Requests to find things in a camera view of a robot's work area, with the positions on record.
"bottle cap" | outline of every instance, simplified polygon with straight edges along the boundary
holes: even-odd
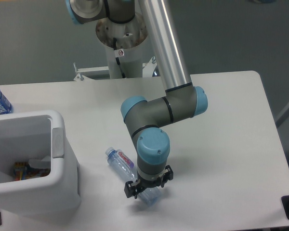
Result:
[[[113,147],[110,147],[106,150],[105,154],[108,156],[114,150]]]

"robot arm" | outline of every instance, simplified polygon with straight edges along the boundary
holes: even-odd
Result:
[[[99,2],[102,5],[101,11],[103,9],[107,11],[105,2],[108,2],[108,5],[116,3],[116,7],[108,7],[111,9],[111,12],[106,14],[108,17],[116,15],[116,9],[121,10],[125,6],[128,7],[127,11],[132,11],[134,14],[133,0],[78,1]],[[171,167],[166,166],[170,153],[170,139],[160,127],[192,118],[205,112],[208,107],[204,90],[193,86],[186,69],[177,43],[168,1],[139,0],[139,3],[146,29],[151,36],[166,96],[149,102],[142,96],[134,96],[125,100],[121,106],[123,120],[137,150],[138,165],[138,180],[126,182],[124,191],[127,197],[135,198],[146,188],[163,187],[168,180],[173,179]]]

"white plastic bin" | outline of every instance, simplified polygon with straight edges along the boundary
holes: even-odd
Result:
[[[15,162],[51,156],[46,177],[14,181]],[[77,207],[79,163],[56,111],[0,115],[0,208],[33,215]]]

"light blue joint cap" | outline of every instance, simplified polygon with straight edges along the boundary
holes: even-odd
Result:
[[[121,105],[121,114],[122,114],[124,122],[125,122],[125,117],[127,113],[131,110],[131,108],[141,101],[147,102],[147,100],[143,96],[132,96],[132,97],[127,98],[123,102],[123,104]]]
[[[150,165],[159,165],[167,161],[170,152],[170,140],[160,128],[143,130],[137,140],[137,152],[140,158]]]
[[[194,87],[197,92],[197,105],[194,116],[204,113],[208,108],[208,98],[202,87]]]
[[[73,23],[76,25],[81,25],[81,23],[75,18],[75,15],[73,14],[71,5],[69,4],[69,0],[66,0],[66,7],[67,7],[67,11],[69,13],[69,16],[71,16],[71,18],[72,18]]]

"gray joint housing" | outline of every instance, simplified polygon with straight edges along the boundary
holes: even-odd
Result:
[[[194,116],[197,104],[197,93],[193,85],[166,91],[166,96],[142,101],[134,105],[125,117],[125,124],[137,150],[137,140],[146,128],[163,127]],[[149,175],[162,172],[166,162],[154,168],[138,156],[138,168]]]
[[[114,23],[127,23],[135,16],[135,1],[70,0],[71,10],[81,24],[109,18]]]

